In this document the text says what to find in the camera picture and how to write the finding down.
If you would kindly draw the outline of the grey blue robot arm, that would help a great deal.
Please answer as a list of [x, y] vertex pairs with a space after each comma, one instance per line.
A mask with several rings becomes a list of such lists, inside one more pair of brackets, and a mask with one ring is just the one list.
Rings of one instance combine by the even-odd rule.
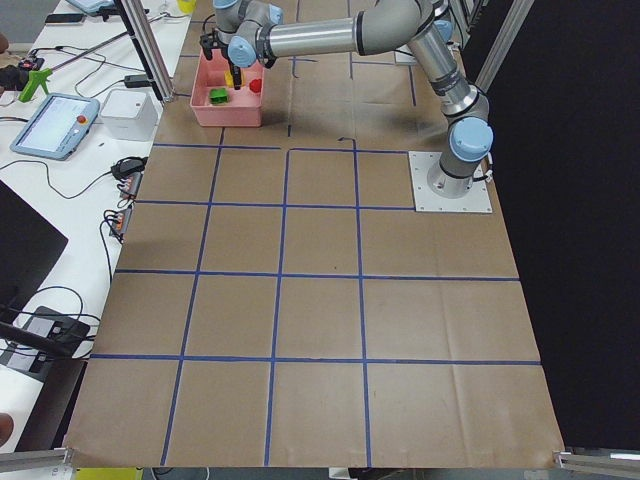
[[449, 49], [446, 2], [377, 1], [351, 17], [295, 23], [285, 23], [283, 9], [266, 1], [216, 1], [213, 9], [209, 37], [231, 70], [337, 53], [393, 53], [412, 60], [426, 74], [448, 123], [447, 145], [427, 173], [430, 190], [459, 199], [482, 181], [479, 166], [494, 141], [489, 100], [466, 79]]

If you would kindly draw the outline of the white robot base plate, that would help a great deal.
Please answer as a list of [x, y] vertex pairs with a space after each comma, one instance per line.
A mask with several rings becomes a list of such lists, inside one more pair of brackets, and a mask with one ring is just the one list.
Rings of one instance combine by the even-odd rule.
[[418, 213], [469, 213], [493, 212], [487, 182], [480, 165], [466, 179], [448, 176], [440, 165], [441, 152], [409, 151], [409, 170]]

